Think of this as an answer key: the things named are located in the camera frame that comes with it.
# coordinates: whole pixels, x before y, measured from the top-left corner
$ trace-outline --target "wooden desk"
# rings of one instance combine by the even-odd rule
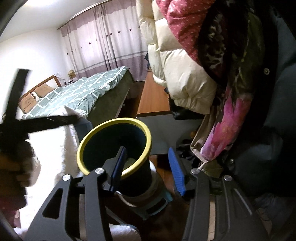
[[[144,122],[151,132],[151,155],[167,154],[170,147],[189,138],[190,132],[195,131],[202,122],[175,120],[164,87],[154,82],[152,72],[147,74],[136,118]]]
[[[137,117],[168,114],[170,114],[168,95],[164,91],[164,87],[155,83],[153,73],[148,72]]]

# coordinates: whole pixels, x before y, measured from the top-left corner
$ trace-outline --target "black bucket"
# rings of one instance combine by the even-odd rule
[[[148,127],[139,120],[113,119],[91,130],[79,145],[78,166],[87,175],[102,167],[107,159],[115,157],[120,146],[127,150],[127,162],[118,191],[130,197],[139,196],[152,182],[148,159],[151,134]]]

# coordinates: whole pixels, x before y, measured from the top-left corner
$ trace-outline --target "ceiling light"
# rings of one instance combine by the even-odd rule
[[[44,6],[50,6],[53,5],[58,0],[28,0],[25,3],[25,6],[30,7],[44,7]]]

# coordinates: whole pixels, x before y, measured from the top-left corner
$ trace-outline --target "cream puffer jacket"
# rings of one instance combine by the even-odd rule
[[[177,106],[209,114],[215,81],[182,48],[155,0],[137,0],[137,14],[155,82],[168,88]]]

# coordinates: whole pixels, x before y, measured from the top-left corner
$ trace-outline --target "yellow rim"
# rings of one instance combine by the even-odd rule
[[[150,130],[148,129],[148,127],[143,122],[141,122],[137,119],[117,118],[117,119],[106,121],[106,122],[98,125],[94,129],[92,129],[83,138],[82,142],[80,143],[80,145],[78,147],[78,151],[77,151],[77,164],[78,164],[79,169],[83,172],[84,175],[89,174],[89,171],[86,169],[86,167],[82,161],[83,160],[83,150],[84,150],[86,144],[88,143],[88,141],[93,137],[94,134],[96,134],[100,130],[102,130],[108,126],[119,124],[119,123],[127,123],[127,124],[135,125],[135,126],[139,127],[145,133],[145,136],[146,136],[146,146],[145,146],[145,149],[144,149],[142,155],[139,157],[139,159],[134,164],[132,164],[129,168],[125,169],[122,172],[121,178],[126,178],[126,177],[130,176],[131,174],[133,174],[146,161],[146,159],[151,151],[151,141],[152,141],[151,133],[150,133]]]

